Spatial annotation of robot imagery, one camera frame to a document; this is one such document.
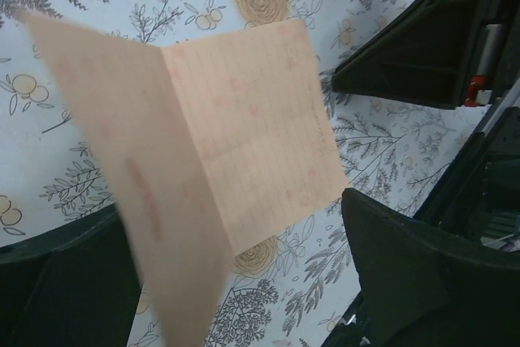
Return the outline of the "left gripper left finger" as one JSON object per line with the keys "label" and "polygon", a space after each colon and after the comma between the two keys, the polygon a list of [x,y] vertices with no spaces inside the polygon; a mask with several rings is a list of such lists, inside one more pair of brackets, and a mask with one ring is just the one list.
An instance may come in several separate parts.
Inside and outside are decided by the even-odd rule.
{"label": "left gripper left finger", "polygon": [[3,346],[125,346],[141,283],[108,206],[1,248]]}

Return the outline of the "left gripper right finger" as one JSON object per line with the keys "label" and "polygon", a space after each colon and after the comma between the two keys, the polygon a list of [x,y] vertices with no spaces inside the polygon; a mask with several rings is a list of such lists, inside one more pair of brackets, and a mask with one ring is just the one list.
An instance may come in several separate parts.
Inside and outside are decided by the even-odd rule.
{"label": "left gripper right finger", "polygon": [[517,346],[519,256],[443,232],[356,189],[344,229],[373,346]]}

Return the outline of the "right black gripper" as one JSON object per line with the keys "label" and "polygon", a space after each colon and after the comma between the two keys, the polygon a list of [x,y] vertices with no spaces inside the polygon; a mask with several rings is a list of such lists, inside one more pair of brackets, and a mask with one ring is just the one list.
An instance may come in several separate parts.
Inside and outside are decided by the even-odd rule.
{"label": "right black gripper", "polygon": [[487,111],[414,217],[493,249],[519,248],[519,83]]}

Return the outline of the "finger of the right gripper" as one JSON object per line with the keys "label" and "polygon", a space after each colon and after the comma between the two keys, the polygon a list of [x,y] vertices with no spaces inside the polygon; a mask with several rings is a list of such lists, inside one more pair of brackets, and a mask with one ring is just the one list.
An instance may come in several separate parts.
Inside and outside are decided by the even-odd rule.
{"label": "finger of the right gripper", "polygon": [[454,109],[519,78],[519,0],[415,0],[340,64],[336,93]]}

